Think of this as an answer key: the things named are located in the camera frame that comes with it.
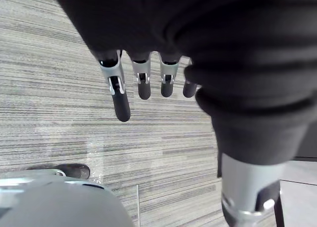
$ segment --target gray carpet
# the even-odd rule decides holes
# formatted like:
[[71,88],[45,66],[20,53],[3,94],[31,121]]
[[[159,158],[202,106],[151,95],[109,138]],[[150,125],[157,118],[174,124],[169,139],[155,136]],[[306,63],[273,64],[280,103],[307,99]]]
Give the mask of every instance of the gray carpet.
[[[226,226],[210,117],[182,95],[188,58],[164,98],[152,54],[146,101],[126,53],[122,62],[127,123],[116,119],[98,64],[55,0],[0,0],[0,172],[85,163],[136,226]],[[273,225],[272,215],[261,224]]]

